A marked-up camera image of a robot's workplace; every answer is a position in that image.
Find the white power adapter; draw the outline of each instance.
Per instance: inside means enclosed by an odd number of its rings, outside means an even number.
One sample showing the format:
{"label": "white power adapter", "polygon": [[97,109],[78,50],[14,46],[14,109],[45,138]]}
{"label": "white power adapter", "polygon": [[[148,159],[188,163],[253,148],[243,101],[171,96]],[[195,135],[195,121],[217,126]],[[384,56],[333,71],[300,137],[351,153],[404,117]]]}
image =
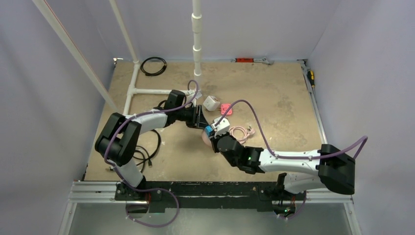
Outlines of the white power adapter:
{"label": "white power adapter", "polygon": [[209,95],[203,102],[203,106],[209,111],[215,111],[220,105],[220,102],[216,97]]}

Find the pink object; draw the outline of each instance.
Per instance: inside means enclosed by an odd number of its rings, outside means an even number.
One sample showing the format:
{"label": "pink object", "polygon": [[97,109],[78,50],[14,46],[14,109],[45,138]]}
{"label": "pink object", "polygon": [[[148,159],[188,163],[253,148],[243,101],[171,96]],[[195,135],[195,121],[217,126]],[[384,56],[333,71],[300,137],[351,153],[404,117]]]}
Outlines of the pink object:
{"label": "pink object", "polygon": [[[231,104],[221,104],[221,114],[225,114],[226,110],[229,108]],[[226,114],[226,116],[232,114],[232,109],[229,110],[229,112]]]}

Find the wooden platform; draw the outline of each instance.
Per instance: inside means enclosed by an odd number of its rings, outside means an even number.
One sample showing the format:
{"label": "wooden platform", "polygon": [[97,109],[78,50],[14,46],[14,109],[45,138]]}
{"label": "wooden platform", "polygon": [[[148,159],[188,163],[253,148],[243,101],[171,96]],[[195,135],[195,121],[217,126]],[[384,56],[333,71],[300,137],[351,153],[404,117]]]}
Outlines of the wooden platform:
{"label": "wooden platform", "polygon": [[[148,63],[149,72],[157,71],[159,63]],[[138,75],[136,86],[148,89],[185,90],[193,78],[193,63],[168,63],[167,70],[157,77]],[[271,66],[251,63],[203,63],[202,94],[214,95],[222,103],[238,99],[249,101],[255,108],[270,146],[278,151],[303,151],[321,145],[317,121],[307,92],[301,67],[297,63],[275,63]],[[109,90],[120,110],[133,72],[133,63],[117,63]],[[135,95],[130,113],[141,113],[166,99],[166,95]],[[101,132],[112,110],[105,105],[98,126]],[[220,116],[219,111],[204,110],[209,122]],[[246,146],[264,147],[254,116],[249,107],[240,103],[228,117],[231,125],[252,126],[257,133]],[[185,123],[159,129],[162,145],[144,175],[150,181],[276,181],[279,172],[250,175],[231,167],[221,154],[215,154],[201,139],[201,130],[187,128]],[[140,136],[139,145],[151,153],[157,145],[155,133]],[[116,181],[103,158],[92,149],[85,180]]]}

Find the vertical white pipe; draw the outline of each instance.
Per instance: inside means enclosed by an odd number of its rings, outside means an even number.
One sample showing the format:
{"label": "vertical white pipe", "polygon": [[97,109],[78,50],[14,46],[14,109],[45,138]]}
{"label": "vertical white pipe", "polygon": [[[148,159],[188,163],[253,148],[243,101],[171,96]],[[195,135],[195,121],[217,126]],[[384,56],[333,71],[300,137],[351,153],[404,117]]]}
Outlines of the vertical white pipe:
{"label": "vertical white pipe", "polygon": [[47,20],[59,38],[62,40],[64,45],[68,48],[69,52],[75,58],[76,62],[78,62],[79,66],[83,69],[86,73],[88,78],[94,84],[95,88],[99,91],[101,96],[104,100],[108,103],[108,105],[116,112],[118,112],[118,108],[116,107],[113,99],[111,99],[110,94],[108,93],[107,89],[105,89],[104,85],[102,84],[101,80],[98,78],[94,70],[89,65],[88,61],[85,59],[84,55],[81,53],[79,48],[76,46],[75,42],[72,40],[68,32],[63,27],[63,24],[54,14],[52,8],[45,0],[32,0],[36,7],[39,9],[43,17]]}
{"label": "vertical white pipe", "polygon": [[133,98],[134,90],[136,89],[136,81],[139,69],[140,64],[138,62],[134,63],[133,76],[131,77],[131,82],[128,86],[127,98],[125,100],[124,111],[122,112],[123,115],[128,115],[128,112],[130,111],[131,99]]}
{"label": "vertical white pipe", "polygon": [[193,14],[195,16],[200,16],[202,14],[200,7],[200,0],[192,0],[193,4]]}
{"label": "vertical white pipe", "polygon": [[131,82],[130,82],[130,85],[128,86],[127,98],[124,104],[124,111],[122,112],[123,115],[127,115],[130,110],[131,99],[133,98],[134,90],[136,88],[136,81],[137,81],[138,71],[140,69],[140,64],[137,58],[136,51],[134,50],[133,44],[131,43],[130,35],[128,34],[127,28],[125,27],[125,24],[124,24],[124,20],[122,19],[121,13],[116,4],[116,1],[110,0],[110,4],[111,4],[111,8],[113,9],[115,18],[118,22],[118,25],[121,29],[122,35],[124,36],[125,43],[127,44],[131,57],[134,61],[133,76],[131,77]]}
{"label": "vertical white pipe", "polygon": [[131,43],[130,36],[128,35],[127,28],[125,27],[124,21],[122,20],[121,13],[119,12],[119,8],[116,4],[115,0],[110,0],[111,8],[113,9],[115,18],[118,22],[118,25],[121,29],[122,35],[124,36],[124,40],[127,43],[128,49],[130,50],[131,57],[133,58],[134,63],[138,62],[137,54],[134,50],[133,44]]}
{"label": "vertical white pipe", "polygon": [[193,60],[195,63],[194,79],[197,82],[202,80],[202,70],[200,62],[202,60],[202,13],[200,0],[192,0],[193,14],[192,14],[192,29],[193,29]]}

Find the floor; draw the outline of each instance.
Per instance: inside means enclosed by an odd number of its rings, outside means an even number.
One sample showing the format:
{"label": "floor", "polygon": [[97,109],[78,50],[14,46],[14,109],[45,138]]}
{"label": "floor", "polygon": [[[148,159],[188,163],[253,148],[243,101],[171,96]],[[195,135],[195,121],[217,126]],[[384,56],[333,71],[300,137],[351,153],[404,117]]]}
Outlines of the floor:
{"label": "floor", "polygon": [[[157,62],[145,65],[155,72],[161,65]],[[188,80],[193,78],[193,63],[168,63],[166,71],[157,77],[138,75],[136,87],[148,89],[185,90]],[[202,94],[214,95],[222,103],[237,99],[249,101],[261,122],[265,136],[274,150],[304,151],[320,148],[321,140],[310,96],[297,63],[275,63],[271,66],[251,63],[203,63]],[[117,107],[123,110],[128,85],[133,72],[133,63],[119,62],[116,65],[109,90]],[[141,113],[166,99],[166,95],[135,95],[130,113]],[[113,111],[105,105],[95,138],[99,135]],[[204,110],[208,121],[220,116],[220,111]],[[246,146],[264,147],[249,107],[240,103],[228,116],[233,125],[252,126],[257,133],[245,143]],[[144,175],[150,181],[276,181],[280,172],[250,175],[231,167],[221,154],[215,154],[201,139],[201,130],[189,129],[182,122],[158,130],[162,145]],[[144,133],[138,140],[151,153],[155,150],[157,136]],[[106,165],[102,157],[91,151],[85,180],[115,181],[119,178]]]}

